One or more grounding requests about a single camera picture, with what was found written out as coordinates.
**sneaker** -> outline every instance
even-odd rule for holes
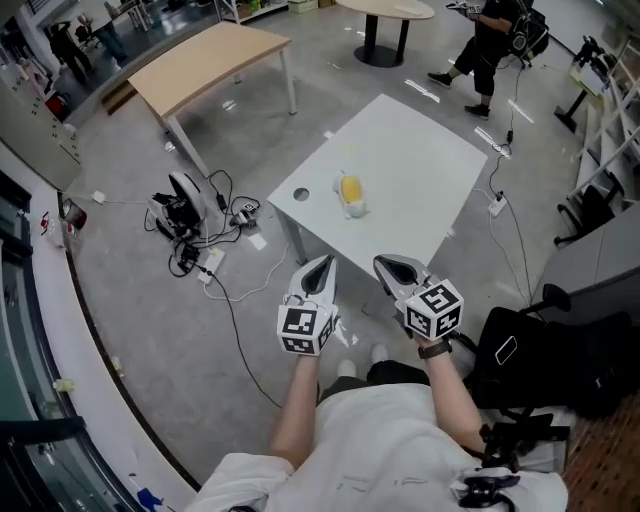
[[[473,107],[464,107],[464,109],[469,112],[469,114],[473,114],[484,120],[489,119],[489,113],[491,112],[489,107],[482,104],[474,105]]]
[[[388,361],[389,352],[384,343],[376,343],[371,349],[371,364],[374,365],[380,361]]]
[[[453,82],[453,78],[448,73],[428,73],[427,76],[432,82],[440,84],[447,89],[451,87],[451,82]]]
[[[338,377],[355,377],[356,365],[351,359],[343,359],[338,365]]]

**white t-shirt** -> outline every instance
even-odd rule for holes
[[[104,2],[105,0],[81,0],[74,8],[75,17],[84,15],[92,20],[91,30],[95,32],[112,21]]]
[[[229,454],[189,512],[248,505],[265,512],[461,510],[450,490],[479,461],[436,426],[431,388],[392,384],[344,391],[318,406],[314,449],[298,469],[279,457]],[[564,511],[556,473],[522,471],[503,491],[519,511]],[[485,510],[506,510],[498,505]]]

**cardboard box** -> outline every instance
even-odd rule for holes
[[[248,18],[253,14],[251,12],[251,6],[249,4],[238,4],[236,8],[238,9],[238,17],[241,20],[244,18]]]
[[[306,2],[289,2],[289,11],[296,14],[302,14],[303,12],[312,11],[318,8],[318,0],[307,0]]]

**concrete floor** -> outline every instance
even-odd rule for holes
[[[461,77],[445,90],[428,82],[426,74],[448,69],[448,59],[462,50],[473,27],[443,6],[435,10],[434,19],[412,23],[406,61],[395,69],[369,67],[354,58],[353,50],[362,44],[358,32],[364,30],[364,16],[339,6],[261,19],[253,26],[293,39],[298,114],[286,112],[277,58],[247,71],[239,85],[229,83],[203,94],[181,113],[185,131],[209,168],[227,170],[235,193],[257,197],[264,205],[259,224],[266,248],[256,251],[244,236],[236,244],[221,246],[227,256],[218,276],[231,297],[261,286],[287,243],[266,197],[325,141],[327,130],[338,130],[380,93],[486,152],[490,158],[476,186],[487,188],[497,153],[474,130],[480,127],[496,142],[504,140],[511,118],[508,99],[514,97],[519,66],[498,72],[491,119],[469,116],[463,106],[476,102],[470,78]],[[379,40],[394,45],[399,25],[381,20]],[[577,173],[570,157],[580,141],[553,116],[556,105],[568,106],[578,92],[560,71],[566,71],[570,61],[571,56],[552,43],[534,68],[522,73],[517,104],[532,122],[515,112],[513,156],[503,159],[493,181],[507,192],[518,216],[532,288],[555,251],[553,237],[567,232],[556,203],[572,188]],[[405,80],[428,89],[440,101]],[[223,105],[231,100],[236,106],[226,110]],[[84,172],[73,194],[89,196],[98,189],[111,200],[145,200],[154,192],[171,192],[167,174],[182,170],[201,185],[212,205],[211,232],[220,229],[222,217],[213,208],[213,191],[177,151],[164,149],[166,138],[140,97],[112,117],[96,113],[79,133]],[[224,179],[216,185],[227,190]],[[122,361],[127,388],[156,432],[201,482],[225,453],[264,452],[278,411],[245,372],[227,304],[207,299],[196,273],[184,279],[169,274],[169,245],[160,234],[144,231],[144,206],[79,203],[89,215],[76,258],[89,307],[107,349]],[[472,192],[452,236],[429,264],[465,297],[461,330],[476,340],[491,308],[519,308],[523,302],[504,254],[489,236],[487,206],[484,194]],[[399,223],[398,229],[408,228]],[[495,219],[494,232],[526,288],[520,244],[506,209]],[[331,251],[312,235],[305,237],[310,257]],[[266,290],[234,304],[248,364],[277,401],[286,393],[294,363],[275,336],[277,306],[297,268],[292,254],[287,254]],[[215,285],[210,288],[219,294]],[[356,361],[364,375],[375,342],[385,342],[392,357],[416,363],[414,346],[391,320],[392,304],[380,286],[343,258],[337,303],[344,340],[333,336],[327,345],[321,385],[331,383],[343,357]],[[467,358],[459,355],[464,366]]]

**round table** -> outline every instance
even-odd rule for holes
[[[418,0],[336,0],[338,4],[353,11],[367,15],[364,46],[353,53],[356,58],[371,66],[393,68],[402,64],[404,47],[409,33],[409,22],[412,20],[428,20],[434,12],[427,4]],[[376,45],[378,17],[402,20],[400,39],[397,50]]]

